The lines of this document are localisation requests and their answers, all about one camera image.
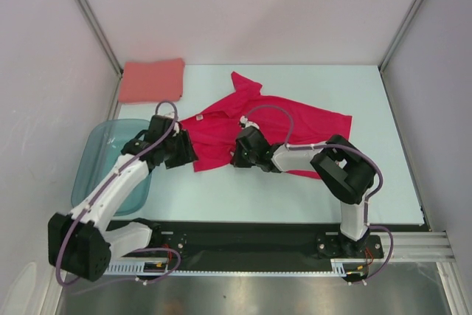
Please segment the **red t shirt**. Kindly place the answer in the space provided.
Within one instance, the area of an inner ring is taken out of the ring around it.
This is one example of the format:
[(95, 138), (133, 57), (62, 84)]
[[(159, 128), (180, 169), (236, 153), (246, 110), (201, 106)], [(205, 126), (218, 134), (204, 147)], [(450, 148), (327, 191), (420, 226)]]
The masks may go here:
[(231, 73), (234, 92), (213, 103), (200, 113), (181, 121), (188, 131), (198, 160), (197, 172), (226, 166), (235, 152), (240, 133), (240, 118), (259, 125), (269, 143), (285, 141), (291, 124), (294, 129), (288, 142), (293, 145), (320, 143), (334, 134), (350, 137), (353, 118), (294, 100), (261, 93), (263, 85)]

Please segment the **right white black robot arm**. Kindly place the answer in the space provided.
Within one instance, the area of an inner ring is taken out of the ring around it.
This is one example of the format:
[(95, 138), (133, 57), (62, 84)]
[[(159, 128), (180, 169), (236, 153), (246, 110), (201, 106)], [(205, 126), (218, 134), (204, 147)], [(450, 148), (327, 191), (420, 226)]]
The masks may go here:
[(270, 144), (261, 130), (244, 128), (235, 141), (231, 165), (258, 167), (266, 173), (314, 172), (340, 201), (341, 223), (334, 245), (317, 242), (328, 257), (357, 257), (364, 253), (370, 235), (368, 202), (384, 184), (379, 167), (341, 135), (324, 143)]

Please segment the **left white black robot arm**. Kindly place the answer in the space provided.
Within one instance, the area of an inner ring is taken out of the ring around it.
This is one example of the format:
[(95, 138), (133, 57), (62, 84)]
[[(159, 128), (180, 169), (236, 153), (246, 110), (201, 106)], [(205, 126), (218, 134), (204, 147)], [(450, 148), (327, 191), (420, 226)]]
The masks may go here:
[(155, 221), (136, 218), (108, 230), (125, 199), (153, 170), (197, 161), (190, 135), (176, 117), (155, 114), (148, 128), (126, 142), (104, 179), (69, 213), (55, 213), (48, 223), (48, 258), (56, 280), (64, 285), (62, 271), (96, 281), (117, 258), (144, 252), (170, 253), (163, 246), (161, 227)]

